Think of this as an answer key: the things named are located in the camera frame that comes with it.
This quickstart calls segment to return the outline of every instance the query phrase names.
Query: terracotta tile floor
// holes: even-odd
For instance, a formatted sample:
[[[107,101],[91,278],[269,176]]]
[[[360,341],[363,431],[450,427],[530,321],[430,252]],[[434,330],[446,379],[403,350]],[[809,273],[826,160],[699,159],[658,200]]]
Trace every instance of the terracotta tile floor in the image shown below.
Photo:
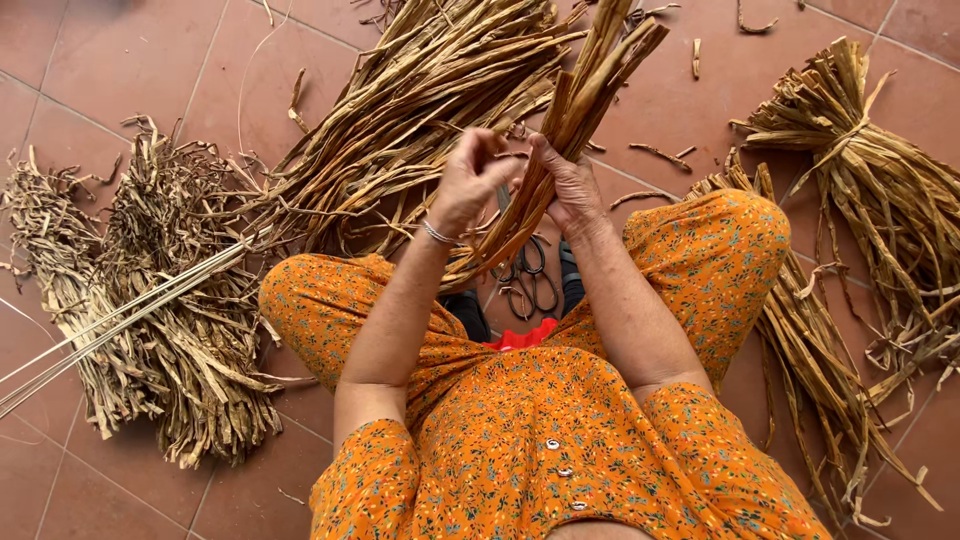
[[[562,12],[571,2],[559,0]],[[25,145],[33,144],[41,166],[78,163],[82,172],[106,175],[117,153],[129,148],[131,132],[120,120],[148,113],[165,130],[183,117],[181,140],[216,141],[232,153],[254,150],[276,162],[300,137],[286,114],[297,71],[307,69],[300,109],[307,123],[316,124],[339,95],[355,55],[375,45],[375,28],[361,26],[357,19],[378,12],[378,4],[301,0],[290,20],[279,26],[289,3],[275,0],[279,28],[260,44],[271,29],[263,6],[252,0],[5,0],[0,4],[0,151],[6,155],[16,148],[16,157],[22,158]],[[899,71],[873,108],[877,125],[960,166],[955,136],[960,125],[960,4],[807,0],[807,9],[799,11],[794,0],[744,2],[750,24],[780,18],[763,37],[737,32],[734,0],[683,4],[662,18],[671,34],[620,92],[594,137],[609,149],[590,153],[605,201],[651,187],[682,196],[691,183],[719,171],[714,159],[721,160],[741,140],[726,121],[745,118],[771,95],[783,71],[800,67],[840,36],[871,47],[870,86],[884,71]],[[689,73],[695,37],[703,40],[699,82]],[[667,152],[697,145],[687,158],[694,172],[685,174],[629,150],[628,142],[646,142]],[[744,160],[750,169],[768,161],[780,195],[810,166],[806,156],[782,152],[745,154]],[[794,249],[808,269],[813,267],[816,199],[815,190],[805,188],[782,202],[793,225]],[[87,209],[108,201],[109,193],[102,193],[99,203]],[[658,199],[628,202],[612,217],[623,223],[631,211],[659,204]],[[10,226],[4,223],[0,229],[5,252],[0,256],[6,260]],[[554,243],[547,248],[547,273],[558,281],[559,232],[548,219],[540,231]],[[860,311],[871,313],[866,266],[850,232],[841,231],[840,237],[852,266],[854,301]],[[518,321],[491,281],[480,289],[493,329],[531,328],[535,323]],[[869,332],[846,307],[836,276],[828,274],[825,281],[831,313],[850,348],[862,351],[871,340]],[[17,294],[12,280],[0,276],[0,295],[38,321],[0,308],[5,329],[0,373],[7,373],[60,335],[46,323],[49,317],[40,308],[35,284],[28,282]],[[722,401],[763,444],[767,412],[759,347],[752,334],[725,381]],[[281,376],[304,375],[284,349],[272,349],[263,365]],[[882,375],[870,368],[864,373],[870,381]],[[960,511],[953,489],[960,466],[948,450],[958,442],[960,388],[954,378],[938,394],[936,377],[928,374],[914,385],[915,414],[892,429],[889,440],[908,469],[929,468],[925,485],[945,512],[935,512],[896,473],[875,463],[864,508],[876,518],[891,516],[893,524],[879,532],[846,524],[850,537],[960,537],[960,524],[951,519]],[[67,374],[0,421],[0,530],[5,539],[306,538],[308,509],[283,497],[278,488],[306,500],[330,461],[332,399],[325,390],[292,385],[276,400],[286,425],[280,437],[271,438],[242,467],[208,460],[197,471],[165,463],[147,423],[100,440],[84,421],[81,395],[77,378]],[[887,416],[900,414],[905,393],[885,406]],[[807,489],[810,482],[782,395],[776,396],[775,410],[778,428],[771,454]],[[816,456],[821,451],[822,445],[812,441],[811,452]]]

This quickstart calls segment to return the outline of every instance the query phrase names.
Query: orange floral pants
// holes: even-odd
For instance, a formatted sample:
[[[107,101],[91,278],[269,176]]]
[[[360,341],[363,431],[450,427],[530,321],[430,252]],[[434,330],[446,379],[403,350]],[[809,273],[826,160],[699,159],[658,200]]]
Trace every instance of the orange floral pants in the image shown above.
[[[725,189],[635,212],[624,227],[623,241],[637,269],[684,327],[719,389],[789,249],[790,230],[783,212],[753,193]],[[261,309],[317,379],[333,391],[350,343],[393,268],[379,256],[291,257],[264,280]],[[571,310],[541,345],[575,347],[605,357],[588,300]],[[468,341],[463,325],[434,303],[410,380],[407,425],[418,424],[460,374],[497,354]]]

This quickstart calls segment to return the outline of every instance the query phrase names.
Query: red fabric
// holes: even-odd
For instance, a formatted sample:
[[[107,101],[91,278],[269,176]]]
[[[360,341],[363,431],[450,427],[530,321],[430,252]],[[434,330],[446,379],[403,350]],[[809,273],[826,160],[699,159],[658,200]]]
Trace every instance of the red fabric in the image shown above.
[[[524,334],[513,333],[512,331],[503,331],[503,336],[493,343],[484,343],[487,347],[495,351],[510,351],[511,349],[523,349],[539,345],[544,337],[557,326],[557,319],[546,318],[540,323],[540,326]]]

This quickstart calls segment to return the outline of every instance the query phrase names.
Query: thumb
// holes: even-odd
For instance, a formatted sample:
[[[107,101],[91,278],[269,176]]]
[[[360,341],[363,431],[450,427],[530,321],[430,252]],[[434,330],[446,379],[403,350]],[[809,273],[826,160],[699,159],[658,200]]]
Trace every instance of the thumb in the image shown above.
[[[576,175],[576,168],[573,163],[565,160],[554,150],[543,134],[530,135],[530,143],[533,146],[533,159],[539,161],[553,175],[555,180],[567,180]]]
[[[523,170],[523,160],[506,158],[488,163],[480,179],[491,187],[498,187],[519,176]]]

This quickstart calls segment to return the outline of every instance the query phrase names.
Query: floral print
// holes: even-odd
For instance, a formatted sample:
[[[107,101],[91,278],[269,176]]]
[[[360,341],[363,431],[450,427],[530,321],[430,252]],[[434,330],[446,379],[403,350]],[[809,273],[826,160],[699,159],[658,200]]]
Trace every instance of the floral print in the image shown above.
[[[719,387],[789,245],[783,213],[722,190],[636,212],[624,242]],[[289,258],[265,316],[331,390],[390,278],[382,258]],[[314,485],[314,538],[543,538],[578,519],[661,540],[829,538],[796,485],[703,388],[638,404],[604,359],[584,300],[537,347],[466,340],[435,304],[405,425],[352,433]]]

